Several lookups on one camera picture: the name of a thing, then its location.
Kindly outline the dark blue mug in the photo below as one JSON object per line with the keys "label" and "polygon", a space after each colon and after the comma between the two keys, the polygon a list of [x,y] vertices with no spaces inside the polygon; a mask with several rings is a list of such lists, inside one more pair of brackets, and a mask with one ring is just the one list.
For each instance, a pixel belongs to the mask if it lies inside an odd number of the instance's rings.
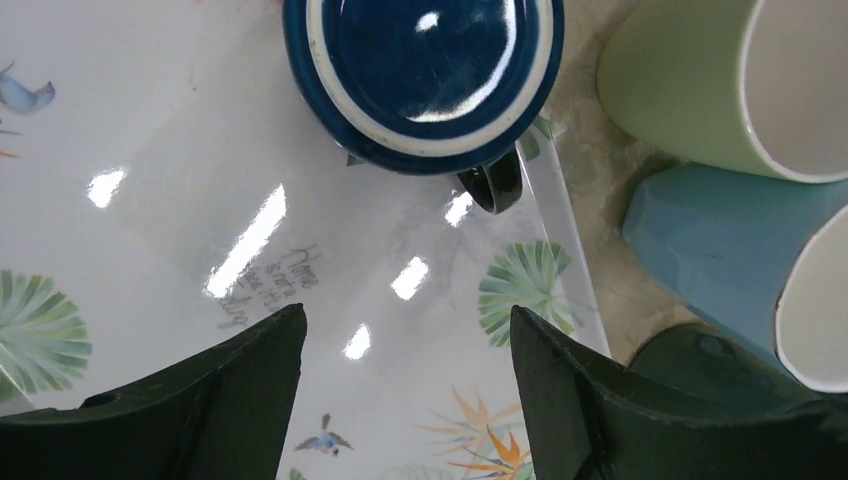
{"label": "dark blue mug", "polygon": [[485,211],[522,196],[517,144],[544,106],[565,43],[553,0],[288,0],[299,91],[354,157],[454,175]]}

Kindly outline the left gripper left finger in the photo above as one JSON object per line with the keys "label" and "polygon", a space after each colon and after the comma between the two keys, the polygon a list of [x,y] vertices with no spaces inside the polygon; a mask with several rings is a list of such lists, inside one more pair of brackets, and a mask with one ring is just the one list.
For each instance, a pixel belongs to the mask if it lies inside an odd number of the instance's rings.
{"label": "left gripper left finger", "polygon": [[78,408],[1,421],[5,479],[272,479],[307,317],[284,307],[231,339]]}

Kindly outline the light blue mug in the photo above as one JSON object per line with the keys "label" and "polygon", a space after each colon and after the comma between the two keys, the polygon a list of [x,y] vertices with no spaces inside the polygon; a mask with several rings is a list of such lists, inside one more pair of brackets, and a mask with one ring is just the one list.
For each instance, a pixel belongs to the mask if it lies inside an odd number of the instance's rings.
{"label": "light blue mug", "polygon": [[695,163],[643,179],[621,233],[648,275],[805,387],[847,390],[847,185]]}

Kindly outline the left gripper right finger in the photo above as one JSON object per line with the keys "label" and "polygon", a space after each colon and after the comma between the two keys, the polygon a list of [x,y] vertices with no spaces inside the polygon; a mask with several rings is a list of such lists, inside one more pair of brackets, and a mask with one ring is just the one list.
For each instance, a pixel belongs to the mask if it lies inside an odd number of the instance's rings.
{"label": "left gripper right finger", "polygon": [[540,479],[843,479],[847,400],[741,412],[643,376],[524,307],[511,354]]}

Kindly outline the light green mug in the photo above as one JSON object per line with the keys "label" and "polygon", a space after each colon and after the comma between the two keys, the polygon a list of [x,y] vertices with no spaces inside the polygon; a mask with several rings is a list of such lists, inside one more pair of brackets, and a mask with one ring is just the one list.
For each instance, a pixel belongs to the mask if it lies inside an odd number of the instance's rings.
{"label": "light green mug", "polygon": [[847,176],[843,1],[644,1],[596,78],[617,126],[678,157],[807,184]]}

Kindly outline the dark grey round mug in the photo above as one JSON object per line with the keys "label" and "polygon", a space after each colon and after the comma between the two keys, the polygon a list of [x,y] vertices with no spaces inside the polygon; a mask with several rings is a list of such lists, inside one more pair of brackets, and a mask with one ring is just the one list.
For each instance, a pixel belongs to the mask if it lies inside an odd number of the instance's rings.
{"label": "dark grey round mug", "polygon": [[659,332],[633,355],[629,368],[741,412],[785,410],[820,398],[704,324],[678,324]]}

